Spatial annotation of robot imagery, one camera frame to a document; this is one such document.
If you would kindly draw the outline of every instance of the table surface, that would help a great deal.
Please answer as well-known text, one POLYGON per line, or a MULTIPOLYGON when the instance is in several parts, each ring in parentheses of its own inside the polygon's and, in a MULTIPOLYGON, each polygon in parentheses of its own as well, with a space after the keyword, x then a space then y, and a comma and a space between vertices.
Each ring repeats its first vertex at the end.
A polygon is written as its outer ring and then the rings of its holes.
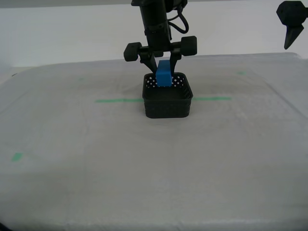
POLYGON ((308 62, 179 61, 195 99, 148 119, 139 62, 56 64, 0 85, 0 221, 24 231, 307 230, 308 62))

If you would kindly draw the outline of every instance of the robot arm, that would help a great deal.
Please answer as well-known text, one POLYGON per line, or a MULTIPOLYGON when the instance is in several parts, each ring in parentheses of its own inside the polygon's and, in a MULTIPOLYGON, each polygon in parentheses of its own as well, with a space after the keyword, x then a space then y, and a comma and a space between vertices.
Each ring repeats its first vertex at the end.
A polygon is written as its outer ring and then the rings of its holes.
POLYGON ((195 36, 184 37, 181 42, 171 43, 171 26, 183 34, 189 30, 188 23, 182 14, 187 0, 132 0, 131 5, 140 7, 148 46, 143 47, 139 42, 128 44, 124 51, 124 58, 127 62, 136 61, 140 56, 140 62, 155 74, 157 71, 155 57, 162 57, 164 52, 169 51, 171 52, 171 73, 174 74, 177 60, 180 60, 182 55, 197 54, 195 36), (178 16, 167 19, 167 13, 172 10, 177 10, 178 16), (185 30, 171 22, 178 17, 184 23, 185 30))
POLYGON ((284 48, 288 49, 303 31, 303 23, 308 17, 308 8, 301 1, 284 1, 277 10, 283 25, 287 26, 284 48))

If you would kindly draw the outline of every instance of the blue cube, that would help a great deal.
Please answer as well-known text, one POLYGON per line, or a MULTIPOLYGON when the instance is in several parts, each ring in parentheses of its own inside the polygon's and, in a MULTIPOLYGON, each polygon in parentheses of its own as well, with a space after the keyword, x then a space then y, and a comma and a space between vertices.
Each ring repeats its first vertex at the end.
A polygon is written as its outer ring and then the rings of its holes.
POLYGON ((161 60, 158 63, 156 81, 159 87, 171 87, 172 76, 170 60, 161 60))

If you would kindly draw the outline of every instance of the mesh basket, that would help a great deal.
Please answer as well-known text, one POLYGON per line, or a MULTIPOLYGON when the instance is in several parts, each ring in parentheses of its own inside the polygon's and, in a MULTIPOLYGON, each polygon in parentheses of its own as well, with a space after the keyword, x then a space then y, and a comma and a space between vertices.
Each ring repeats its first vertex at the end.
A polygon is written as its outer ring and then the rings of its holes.
POLYGON ((189 115, 192 90, 183 73, 174 73, 171 87, 158 87, 154 74, 144 76, 145 114, 149 118, 183 118, 189 115))

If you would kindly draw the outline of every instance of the green tape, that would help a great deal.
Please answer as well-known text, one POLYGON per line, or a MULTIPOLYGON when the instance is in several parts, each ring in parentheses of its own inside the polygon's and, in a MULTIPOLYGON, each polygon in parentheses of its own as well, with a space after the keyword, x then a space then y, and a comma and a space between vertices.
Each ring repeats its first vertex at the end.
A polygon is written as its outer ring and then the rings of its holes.
MULTIPOLYGON (((231 100, 231 97, 199 97, 193 98, 194 101, 226 101, 231 100)), ((143 102, 143 99, 109 99, 96 100, 95 103, 138 103, 143 102)))
POLYGON ((96 103, 135 103, 135 102, 143 102, 143 99, 110 99, 110 100, 96 100, 96 103))
POLYGON ((231 97, 203 97, 203 98, 193 98, 195 101, 223 101, 223 100, 231 100, 231 97))
POLYGON ((15 153, 15 155, 12 157, 12 162, 19 161, 21 158, 23 158, 23 153, 15 153))
POLYGON ((245 71, 239 71, 237 74, 241 75, 241 76, 244 76, 244 75, 246 75, 246 72, 245 71))

